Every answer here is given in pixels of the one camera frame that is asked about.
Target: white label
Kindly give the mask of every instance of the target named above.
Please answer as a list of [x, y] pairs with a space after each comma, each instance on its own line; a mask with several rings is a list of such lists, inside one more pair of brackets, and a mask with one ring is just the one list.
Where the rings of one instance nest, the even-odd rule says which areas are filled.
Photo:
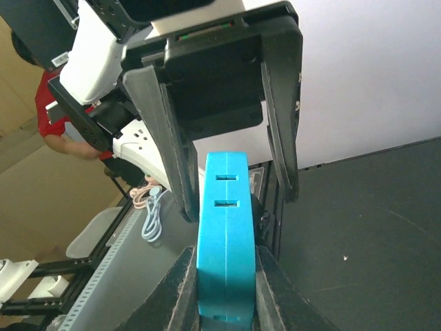
[[68, 59], [69, 59], [69, 53], [64, 52], [62, 55], [59, 55], [55, 59], [52, 59], [52, 63], [54, 64], [55, 67], [58, 68], [59, 66], [66, 63]]

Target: white cable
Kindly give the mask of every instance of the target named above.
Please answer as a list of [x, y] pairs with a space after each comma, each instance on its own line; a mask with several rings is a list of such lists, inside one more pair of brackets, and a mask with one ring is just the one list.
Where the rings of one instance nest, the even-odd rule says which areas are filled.
[[150, 189], [150, 197], [145, 201], [147, 218], [145, 219], [141, 236], [149, 243], [153, 243], [161, 236], [163, 227], [161, 225], [161, 198], [167, 191], [161, 193], [161, 186], [154, 186]]

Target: scratch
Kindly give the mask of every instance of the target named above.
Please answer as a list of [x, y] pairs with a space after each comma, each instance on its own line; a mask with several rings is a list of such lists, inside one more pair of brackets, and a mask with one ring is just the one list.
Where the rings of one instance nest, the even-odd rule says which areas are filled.
[[318, 288], [316, 290], [312, 290], [311, 293], [338, 290], [341, 288], [348, 288], [349, 286], [357, 286], [357, 285], [358, 285], [358, 283], [350, 283], [350, 284], [346, 284], [346, 285], [332, 286], [330, 288]]
[[412, 222], [410, 219], [396, 213], [393, 212], [392, 210], [389, 209], [384, 209], [386, 210], [389, 214], [395, 215], [398, 218], [402, 219], [403, 221], [406, 221], [407, 223], [409, 223], [410, 225], [413, 225], [415, 228], [419, 229], [419, 231], [421, 231], [422, 233], [424, 233], [425, 235], [427, 235], [430, 239], [437, 241], [437, 239], [435, 237], [432, 237], [430, 233], [428, 233], [425, 229], [421, 228], [419, 225], [415, 224], [414, 222]]

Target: cable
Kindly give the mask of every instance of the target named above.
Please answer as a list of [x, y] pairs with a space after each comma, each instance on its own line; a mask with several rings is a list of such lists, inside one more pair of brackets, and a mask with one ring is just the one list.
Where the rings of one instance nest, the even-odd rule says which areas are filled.
[[152, 184], [148, 184], [141, 188], [133, 188], [130, 191], [133, 206], [136, 209], [147, 208], [147, 218], [145, 219], [141, 236], [149, 243], [158, 240], [163, 231], [159, 212], [161, 210], [161, 198], [167, 190], [164, 192], [161, 191], [161, 186]]

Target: red shirt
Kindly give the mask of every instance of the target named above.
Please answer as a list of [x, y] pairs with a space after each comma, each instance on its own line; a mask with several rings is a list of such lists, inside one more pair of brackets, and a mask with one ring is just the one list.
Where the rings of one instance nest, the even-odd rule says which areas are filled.
[[[37, 107], [37, 119], [39, 122], [39, 132], [44, 138], [49, 134], [55, 134], [56, 136], [61, 136], [65, 132], [65, 123], [70, 122], [68, 117], [60, 119], [56, 123], [50, 123], [48, 112], [46, 106], [55, 101], [54, 96], [49, 91], [48, 81], [57, 76], [51, 72], [44, 72], [41, 77], [41, 82], [37, 88], [37, 93], [35, 94], [35, 106]], [[99, 159], [104, 160], [112, 157], [112, 152], [106, 150], [103, 152]]]

